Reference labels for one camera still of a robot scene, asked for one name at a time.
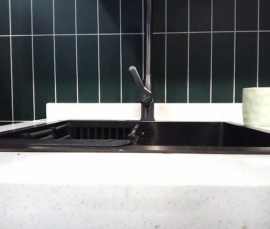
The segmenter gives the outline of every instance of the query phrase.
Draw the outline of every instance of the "textured ceramic mug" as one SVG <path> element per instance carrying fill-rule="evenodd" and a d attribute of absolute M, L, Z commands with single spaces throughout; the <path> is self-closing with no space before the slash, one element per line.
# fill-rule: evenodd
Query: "textured ceramic mug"
<path fill-rule="evenodd" d="M 245 125 L 270 126 L 270 87 L 248 87 L 242 91 Z"/>

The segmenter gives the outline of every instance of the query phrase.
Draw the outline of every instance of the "black sink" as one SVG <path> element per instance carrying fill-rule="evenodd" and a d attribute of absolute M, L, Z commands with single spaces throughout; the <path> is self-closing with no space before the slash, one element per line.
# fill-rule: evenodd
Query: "black sink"
<path fill-rule="evenodd" d="M 224 122 L 68 120 L 0 133 L 0 145 L 270 147 L 270 132 Z"/>

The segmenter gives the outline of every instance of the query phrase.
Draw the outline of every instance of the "backsplash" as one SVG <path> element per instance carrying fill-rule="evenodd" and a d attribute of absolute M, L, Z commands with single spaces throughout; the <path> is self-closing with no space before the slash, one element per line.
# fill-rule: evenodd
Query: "backsplash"
<path fill-rule="evenodd" d="M 240 103 L 270 86 L 270 0 L 153 0 L 156 103 Z M 142 0 L 0 0 L 0 125 L 45 104 L 136 103 Z"/>

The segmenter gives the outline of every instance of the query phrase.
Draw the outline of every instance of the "black faucet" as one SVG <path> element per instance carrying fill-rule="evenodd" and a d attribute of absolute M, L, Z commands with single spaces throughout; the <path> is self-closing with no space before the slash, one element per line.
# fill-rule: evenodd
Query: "black faucet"
<path fill-rule="evenodd" d="M 129 67 L 129 72 L 138 89 L 138 100 L 141 103 L 142 121 L 154 121 L 154 86 L 151 75 L 151 43 L 152 43 L 152 0 L 147 0 L 146 18 L 146 75 L 141 80 L 137 69 Z"/>

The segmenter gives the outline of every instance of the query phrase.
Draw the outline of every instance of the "white grout line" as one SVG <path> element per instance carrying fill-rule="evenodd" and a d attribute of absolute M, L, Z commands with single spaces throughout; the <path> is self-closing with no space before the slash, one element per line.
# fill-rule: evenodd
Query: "white grout line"
<path fill-rule="evenodd" d="M 99 0 L 97 0 L 97 28 L 98 28 L 98 103 L 101 102 L 100 98 L 100 37 L 99 37 Z"/>
<path fill-rule="evenodd" d="M 165 103 L 167 102 L 167 0 L 165 1 Z"/>
<path fill-rule="evenodd" d="M 121 0 L 119 0 L 119 37 L 120 37 L 120 102 L 122 103 L 122 41 L 121 41 Z"/>
<path fill-rule="evenodd" d="M 33 9 L 31 0 L 31 54 L 32 54 L 32 92 L 33 92 L 33 119 L 35 120 L 35 87 L 34 87 L 34 55 L 33 55 Z"/>
<path fill-rule="evenodd" d="M 57 78 L 55 64 L 55 27 L 54 27 L 54 0 L 52 0 L 52 20 L 53 20 L 53 67 L 54 67 L 54 102 L 57 102 Z"/>
<path fill-rule="evenodd" d="M 190 30 L 190 0 L 188 0 L 188 32 Z M 187 64 L 187 103 L 189 103 L 189 47 L 190 34 L 188 33 L 188 64 Z"/>
<path fill-rule="evenodd" d="M 74 24 L 76 39 L 76 82 L 77 82 L 77 103 L 79 103 L 79 78 L 78 78 L 78 38 L 77 38 L 77 0 L 74 0 Z"/>
<path fill-rule="evenodd" d="M 259 86 L 259 14 L 260 14 L 260 0 L 258 0 L 258 31 L 257 31 L 257 87 Z"/>
<path fill-rule="evenodd" d="M 212 101 L 212 19 L 213 19 L 213 1 L 211 0 L 211 45 L 210 45 L 210 103 Z"/>
<path fill-rule="evenodd" d="M 9 28 L 10 28 L 10 73 L 11 73 L 11 107 L 12 107 L 12 123 L 14 122 L 13 109 L 13 71 L 12 71 L 12 36 L 11 36 L 11 0 L 9 0 Z"/>
<path fill-rule="evenodd" d="M 234 87 L 233 87 L 233 103 L 236 96 L 236 0 L 235 0 L 235 18 L 234 18 Z"/>

